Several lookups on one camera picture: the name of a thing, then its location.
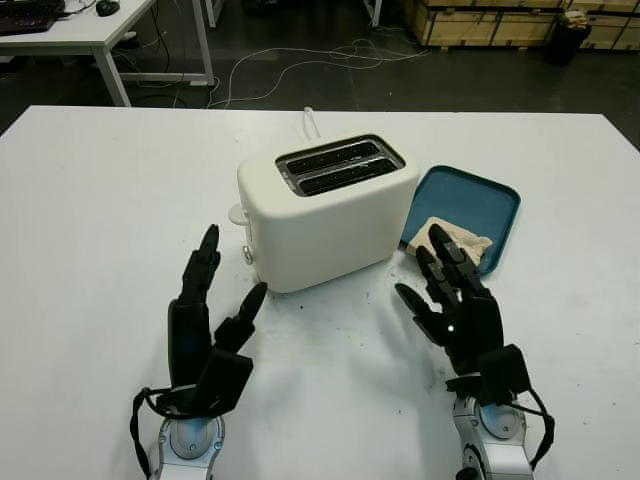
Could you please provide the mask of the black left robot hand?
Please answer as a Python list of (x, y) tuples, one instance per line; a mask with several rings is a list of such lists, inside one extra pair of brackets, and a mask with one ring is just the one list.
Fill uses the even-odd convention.
[(220, 264), (219, 227), (206, 230), (182, 275), (178, 297), (168, 311), (168, 360), (172, 387), (184, 387), (184, 410), (232, 409), (253, 370), (251, 358), (239, 353), (255, 332), (254, 320), (267, 293), (256, 284), (237, 313), (210, 329), (207, 296)]

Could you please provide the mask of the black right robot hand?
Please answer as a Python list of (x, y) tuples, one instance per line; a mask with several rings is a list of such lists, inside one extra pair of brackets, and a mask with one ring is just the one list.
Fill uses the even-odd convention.
[(416, 260), (427, 282), (426, 291), (442, 310), (432, 311), (404, 283), (397, 283), (395, 290), (420, 330), (448, 355), (457, 377), (446, 382), (447, 390), (459, 397), (478, 393), (479, 357), (504, 346), (499, 306), (482, 284), (469, 254), (437, 224), (429, 228), (428, 235), (435, 252), (419, 246)]

